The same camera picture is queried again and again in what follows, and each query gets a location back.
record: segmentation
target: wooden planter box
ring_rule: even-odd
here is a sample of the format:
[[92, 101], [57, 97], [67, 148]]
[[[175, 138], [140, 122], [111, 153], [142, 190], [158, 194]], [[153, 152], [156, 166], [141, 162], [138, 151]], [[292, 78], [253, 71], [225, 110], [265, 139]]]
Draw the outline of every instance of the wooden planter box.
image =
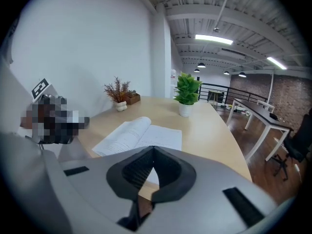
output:
[[136, 94], [136, 96], [132, 98], [126, 98], [127, 105], [132, 105], [140, 100], [141, 100], [141, 96], [139, 94]]

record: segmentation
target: black office chair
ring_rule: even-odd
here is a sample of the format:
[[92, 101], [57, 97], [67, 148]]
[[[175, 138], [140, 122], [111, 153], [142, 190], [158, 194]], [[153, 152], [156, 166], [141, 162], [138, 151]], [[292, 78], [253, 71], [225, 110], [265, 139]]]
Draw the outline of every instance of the black office chair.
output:
[[301, 126], [298, 130], [298, 132], [294, 135], [293, 138], [288, 136], [284, 140], [284, 146], [287, 149], [288, 153], [286, 154], [286, 159], [282, 159], [279, 155], [275, 155], [272, 157], [272, 160], [275, 160], [277, 163], [279, 163], [279, 168], [276, 170], [276, 172], [273, 174], [273, 176], [276, 176], [281, 169], [283, 169], [286, 178], [283, 179], [283, 181], [286, 181], [288, 179], [287, 174], [287, 164], [286, 161], [288, 157], [298, 160], [299, 162], [302, 162], [304, 159], [307, 159], [307, 153], [309, 152], [308, 148], [312, 144], [312, 109], [309, 111], [309, 115], [304, 115], [303, 120], [301, 123]]

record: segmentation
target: black railing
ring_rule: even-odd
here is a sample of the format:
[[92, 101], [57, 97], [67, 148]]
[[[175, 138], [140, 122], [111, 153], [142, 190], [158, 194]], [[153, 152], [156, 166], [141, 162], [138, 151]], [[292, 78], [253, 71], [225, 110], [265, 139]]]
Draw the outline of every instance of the black railing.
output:
[[232, 104], [234, 98], [243, 99], [246, 101], [251, 101], [257, 103], [257, 100], [262, 100], [267, 102], [268, 98], [250, 93], [247, 91], [243, 91], [237, 88], [231, 88], [227, 86], [221, 86], [210, 83], [202, 83], [198, 90], [198, 100], [204, 99], [209, 101], [210, 99], [214, 99], [214, 95], [212, 91], [218, 91], [216, 94], [217, 102], [222, 104]]

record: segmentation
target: fluorescent light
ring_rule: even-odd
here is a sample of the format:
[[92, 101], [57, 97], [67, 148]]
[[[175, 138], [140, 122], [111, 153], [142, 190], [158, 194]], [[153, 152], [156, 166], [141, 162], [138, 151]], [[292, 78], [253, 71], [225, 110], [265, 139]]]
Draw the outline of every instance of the fluorescent light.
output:
[[229, 45], [231, 45], [233, 43], [232, 40], [228, 40], [228, 39], [221, 38], [221, 37], [206, 36], [206, 35], [195, 35], [195, 39], [218, 41], [218, 42], [226, 43]]
[[197, 67], [198, 67], [198, 68], [205, 68], [206, 66], [205, 66], [204, 63], [201, 62], [199, 65], [197, 65]]
[[273, 62], [275, 65], [279, 66], [281, 69], [287, 69], [282, 63], [278, 62], [272, 57], [267, 58], [269, 61]]
[[240, 72], [238, 76], [246, 78], [246, 74], [244, 72]]

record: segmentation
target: wooden floor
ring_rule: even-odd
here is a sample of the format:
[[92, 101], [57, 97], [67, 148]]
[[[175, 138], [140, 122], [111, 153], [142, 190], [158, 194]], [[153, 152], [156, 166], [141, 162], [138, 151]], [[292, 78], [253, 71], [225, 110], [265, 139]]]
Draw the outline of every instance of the wooden floor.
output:
[[[218, 107], [216, 111], [226, 122], [230, 110]], [[247, 121], [247, 116], [240, 113], [234, 113], [229, 124], [229, 128], [242, 150], [243, 155], [246, 155], [252, 149], [265, 127], [259, 119], [254, 117], [248, 130], [246, 131], [244, 128]], [[289, 179], [287, 181], [283, 181], [285, 175], [282, 171], [280, 171], [276, 177], [273, 176], [273, 173], [279, 167], [279, 164], [273, 160], [266, 162], [265, 158], [276, 145], [274, 137], [279, 139], [281, 136], [282, 133], [279, 130], [271, 129], [259, 149], [248, 162], [248, 168], [252, 176], [253, 183], [266, 191], [277, 204], [281, 204], [286, 199], [295, 196], [301, 185], [299, 174], [294, 165], [298, 165], [302, 179], [304, 178], [304, 172], [307, 166], [306, 160], [299, 163], [294, 159], [292, 164], [292, 160], [289, 158], [287, 160], [287, 172]], [[285, 158], [286, 151], [282, 147], [280, 147], [276, 153], [283, 159]]]

